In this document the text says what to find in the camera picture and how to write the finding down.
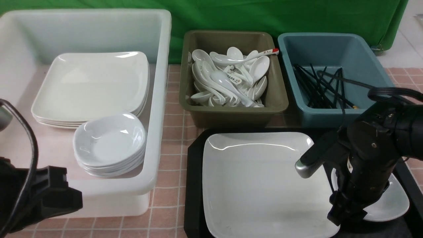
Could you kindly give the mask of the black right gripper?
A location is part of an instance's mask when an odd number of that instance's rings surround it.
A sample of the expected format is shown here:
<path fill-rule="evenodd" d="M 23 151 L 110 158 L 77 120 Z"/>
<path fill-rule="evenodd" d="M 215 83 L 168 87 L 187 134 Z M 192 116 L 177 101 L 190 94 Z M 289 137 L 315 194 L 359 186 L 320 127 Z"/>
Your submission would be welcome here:
<path fill-rule="evenodd" d="M 368 113 L 338 132 L 327 133 L 327 163 L 338 172 L 327 218 L 337 226 L 363 220 L 365 208 L 389 187 L 400 154 L 386 124 L 392 124 L 387 113 Z"/>

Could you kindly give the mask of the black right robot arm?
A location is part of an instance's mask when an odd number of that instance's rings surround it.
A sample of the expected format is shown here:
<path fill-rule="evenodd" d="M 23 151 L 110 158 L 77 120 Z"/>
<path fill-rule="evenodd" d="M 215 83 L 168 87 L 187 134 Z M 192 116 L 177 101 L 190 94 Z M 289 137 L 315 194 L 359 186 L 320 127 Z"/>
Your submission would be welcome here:
<path fill-rule="evenodd" d="M 417 104 L 377 102 L 342 129 L 326 153 L 327 163 L 338 173 L 327 218 L 337 226 L 362 220 L 364 209 L 389 187 L 398 161 L 422 160 L 422 137 L 422 105 Z"/>

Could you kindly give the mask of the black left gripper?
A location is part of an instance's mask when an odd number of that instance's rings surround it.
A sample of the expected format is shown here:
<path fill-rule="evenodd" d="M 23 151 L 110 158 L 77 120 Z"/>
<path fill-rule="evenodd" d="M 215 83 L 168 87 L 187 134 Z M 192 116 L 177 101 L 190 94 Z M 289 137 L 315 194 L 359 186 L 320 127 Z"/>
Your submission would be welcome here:
<path fill-rule="evenodd" d="M 26 168 L 16 168 L 7 158 L 1 158 L 1 228 L 10 217 L 12 221 L 6 231 L 17 232 L 45 219 L 71 214 L 83 208 L 82 192 L 69 186 L 67 169 L 46 166 L 36 170 L 20 207 L 12 215 L 28 171 Z"/>

